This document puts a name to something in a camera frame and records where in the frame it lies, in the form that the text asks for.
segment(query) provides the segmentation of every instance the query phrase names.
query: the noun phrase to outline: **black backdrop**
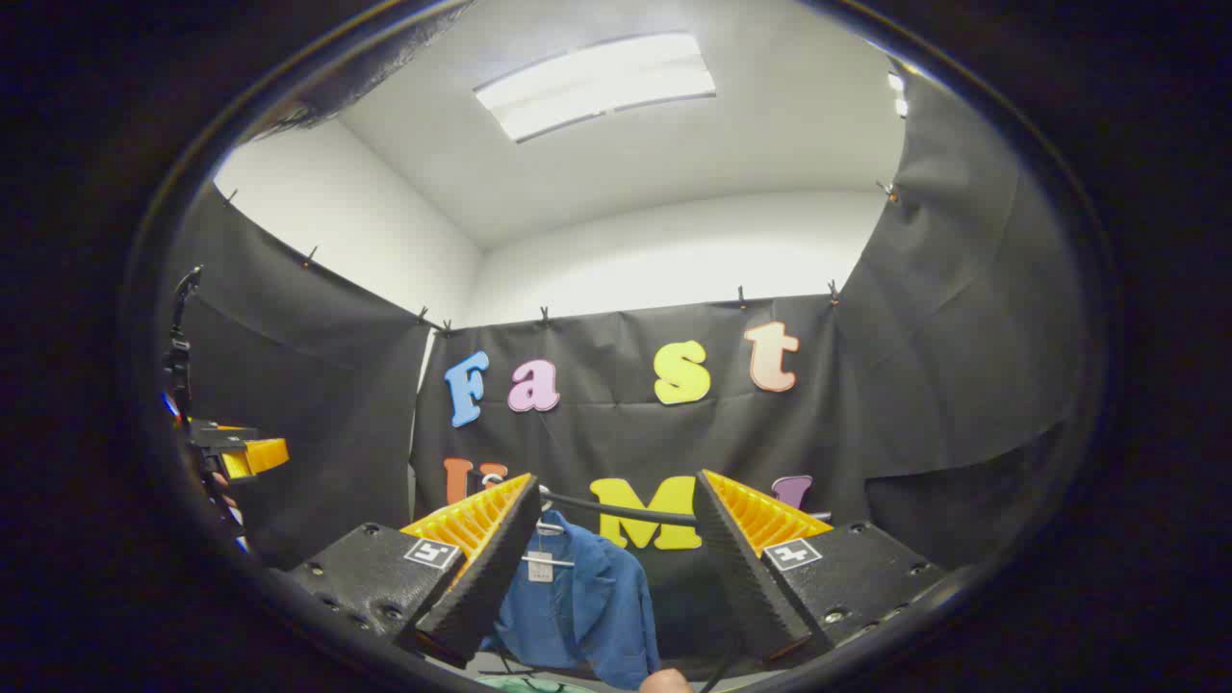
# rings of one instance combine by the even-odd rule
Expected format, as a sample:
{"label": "black backdrop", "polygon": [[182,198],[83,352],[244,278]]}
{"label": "black backdrop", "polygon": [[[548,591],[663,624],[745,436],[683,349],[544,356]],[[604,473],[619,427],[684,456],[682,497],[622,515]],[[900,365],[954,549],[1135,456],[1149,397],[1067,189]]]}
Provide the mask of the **black backdrop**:
{"label": "black backdrop", "polygon": [[428,339],[415,316],[303,260],[209,186],[168,273],[174,285],[205,265],[184,318],[193,416],[287,439],[290,461],[232,488],[250,545],[280,568],[360,523],[409,520],[407,454]]}
{"label": "black backdrop", "polygon": [[[838,306],[829,296],[681,306],[439,339],[415,422],[416,513],[445,504],[445,457],[532,471],[584,498],[595,478],[625,478],[643,503],[664,478],[707,467],[765,492],[811,475],[806,512],[872,518],[947,567],[1011,539],[1052,481],[1042,460],[1084,367],[1076,266],[1063,219],[993,128],[896,69],[910,102],[898,200]],[[801,343],[785,354],[797,381],[784,393],[756,388],[742,338],[775,319]],[[711,391],[664,406],[654,354],[690,339],[706,349]],[[492,363],[482,414],[453,428],[444,372],[477,350]],[[557,366],[561,403],[514,413],[511,372],[540,358]],[[568,517],[598,530],[594,513]],[[716,655],[727,623],[703,549],[628,550],[652,584],[663,656]]]}

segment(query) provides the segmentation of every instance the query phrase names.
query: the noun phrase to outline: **purple letter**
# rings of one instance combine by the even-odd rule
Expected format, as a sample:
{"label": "purple letter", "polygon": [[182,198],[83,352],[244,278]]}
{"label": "purple letter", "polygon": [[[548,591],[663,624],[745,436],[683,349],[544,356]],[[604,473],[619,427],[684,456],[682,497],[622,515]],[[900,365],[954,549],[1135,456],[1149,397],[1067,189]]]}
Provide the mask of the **purple letter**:
{"label": "purple letter", "polygon": [[509,408],[515,412],[546,412],[561,401],[552,361],[526,361],[514,371],[514,382],[517,385],[509,391]]}
{"label": "purple letter", "polygon": [[798,511],[801,501],[804,499],[804,491],[812,486],[813,477],[811,476],[784,476],[770,485],[770,491],[774,491],[775,498]]}

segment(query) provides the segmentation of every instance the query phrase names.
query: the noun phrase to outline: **foam letter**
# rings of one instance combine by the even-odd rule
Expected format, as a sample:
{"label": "foam letter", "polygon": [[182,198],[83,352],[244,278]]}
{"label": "foam letter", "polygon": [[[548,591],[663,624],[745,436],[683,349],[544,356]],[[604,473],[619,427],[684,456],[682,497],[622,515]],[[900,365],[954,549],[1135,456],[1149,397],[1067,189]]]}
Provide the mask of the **foam letter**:
{"label": "foam letter", "polygon": [[710,392],[710,371],[700,364],[706,349],[695,340],[664,344],[654,355],[654,393],[664,404],[696,402]]}
{"label": "foam letter", "polygon": [[517,385],[509,391],[509,408],[515,412],[546,412],[561,401],[552,361],[526,361],[514,371],[514,382]]}
{"label": "foam letter", "polygon": [[483,400],[483,375],[479,371],[484,370],[488,370],[488,355],[476,351],[467,360],[445,371],[445,382],[450,383],[450,396],[453,397],[453,428],[461,428],[479,418],[479,407],[474,402]]}
{"label": "foam letter", "polygon": [[811,476],[784,476],[774,480],[770,491],[774,492],[775,498],[798,511],[800,504],[804,501],[804,491],[812,486],[813,477]]}
{"label": "foam letter", "polygon": [[768,322],[744,333],[744,338],[753,343],[749,375],[761,390],[785,392],[796,385],[796,374],[782,372],[782,351],[798,350],[800,340],[786,333],[787,326],[781,322]]}
{"label": "foam letter", "polygon": [[474,469],[471,460],[445,457],[445,503],[457,503],[466,498],[466,472]]}
{"label": "foam letter", "polygon": [[[599,502],[605,506],[687,515],[692,514],[695,482],[696,480],[691,476],[673,476],[663,480],[658,491],[654,492],[654,498],[650,498],[649,508],[642,504],[642,499],[637,497],[637,493],[633,492],[633,488],[623,478],[596,478],[590,483],[590,492],[599,496]],[[625,528],[625,533],[628,534],[628,538],[633,540],[633,545],[638,549],[646,549],[646,545],[650,543],[650,536],[654,536],[654,530],[660,527],[663,530],[659,531],[659,538],[654,540],[655,549],[667,551],[701,546],[701,536],[697,536],[697,533],[691,527],[678,524],[659,525],[646,520],[631,520],[607,514],[599,515],[599,534],[611,539],[612,543],[623,549],[628,545],[628,540],[620,535],[621,527]]]}

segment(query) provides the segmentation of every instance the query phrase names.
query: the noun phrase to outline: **black cable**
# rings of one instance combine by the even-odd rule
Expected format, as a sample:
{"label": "black cable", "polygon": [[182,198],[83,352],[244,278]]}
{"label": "black cable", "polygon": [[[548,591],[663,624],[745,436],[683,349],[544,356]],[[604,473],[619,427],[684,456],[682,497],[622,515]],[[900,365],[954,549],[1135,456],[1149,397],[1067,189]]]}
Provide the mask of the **black cable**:
{"label": "black cable", "polygon": [[727,673],[727,670],[732,668],[732,665],[736,663],[736,660],[737,657],[739,657],[739,655],[740,655],[740,639],[737,638],[732,640],[732,647],[731,650],[728,650],[727,657],[724,657],[722,662],[718,662],[718,668],[715,670],[715,673],[710,675],[710,681],[707,681],[706,686],[702,686],[701,691],[699,691],[697,693],[710,693],[710,689],[718,684],[718,681],[723,678],[723,675]]}
{"label": "black cable", "polygon": [[593,503],[590,501],[583,501],[582,498],[574,498],[572,496],[561,496],[559,493],[552,493],[552,492],[541,491],[540,496],[545,501],[552,501],[553,503],[561,503],[562,506],[569,506],[573,508],[584,508],[588,511],[604,513],[606,515],[616,515],[618,518],[639,519],[643,522],[654,522],[659,524],[697,527],[696,515],[685,515],[679,513],[655,513],[654,511],[634,511],[632,508],[618,508],[616,506]]}

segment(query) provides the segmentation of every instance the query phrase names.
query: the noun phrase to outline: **pink letter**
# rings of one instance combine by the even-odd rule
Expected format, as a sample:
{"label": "pink letter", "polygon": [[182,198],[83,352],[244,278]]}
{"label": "pink letter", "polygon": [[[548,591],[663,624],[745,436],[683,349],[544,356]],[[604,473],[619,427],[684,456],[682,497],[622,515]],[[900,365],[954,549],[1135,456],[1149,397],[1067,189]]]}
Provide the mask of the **pink letter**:
{"label": "pink letter", "polygon": [[517,385],[509,391],[509,408],[515,412],[546,412],[561,401],[552,361],[526,361],[514,371],[514,382]]}
{"label": "pink letter", "polygon": [[749,376],[761,390],[785,392],[796,385],[796,374],[782,372],[782,351],[796,351],[800,340],[787,337],[787,326],[781,322],[768,322],[744,333],[753,343],[753,360],[749,363]]}

